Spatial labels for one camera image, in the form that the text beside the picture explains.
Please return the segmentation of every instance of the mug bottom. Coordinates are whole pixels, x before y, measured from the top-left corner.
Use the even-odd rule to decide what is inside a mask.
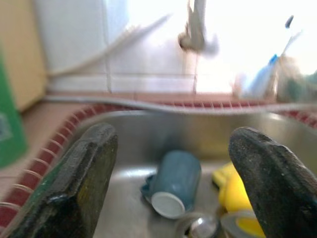
[[[174,194],[169,192],[156,192],[151,197],[153,208],[161,216],[176,219],[185,214],[183,202]]]

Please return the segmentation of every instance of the blue cup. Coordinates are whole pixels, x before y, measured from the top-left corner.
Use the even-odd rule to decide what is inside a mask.
[[[167,153],[156,173],[147,177],[141,193],[162,216],[176,219],[194,208],[201,166],[192,154]]]

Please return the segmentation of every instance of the wooden cabinet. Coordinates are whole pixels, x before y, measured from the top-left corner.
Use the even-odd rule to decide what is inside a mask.
[[[46,71],[31,0],[0,0],[0,51],[16,107],[45,93]]]

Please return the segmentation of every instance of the kitchen sink basin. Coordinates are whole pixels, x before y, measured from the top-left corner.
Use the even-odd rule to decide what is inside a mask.
[[[201,161],[202,177],[194,211],[219,215],[218,190],[211,182],[211,174],[230,161],[229,136],[241,126],[253,127],[286,145],[313,173],[317,172],[315,130],[278,114],[194,116],[113,112],[85,121],[73,141],[88,127],[102,121],[115,127],[118,152],[94,238],[175,237],[177,220],[161,217],[140,193],[145,178],[156,171],[163,155],[174,149],[191,152]]]

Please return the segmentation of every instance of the green container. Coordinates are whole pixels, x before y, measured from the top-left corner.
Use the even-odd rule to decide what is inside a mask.
[[[17,160],[26,149],[21,118],[15,109],[0,57],[0,168]]]

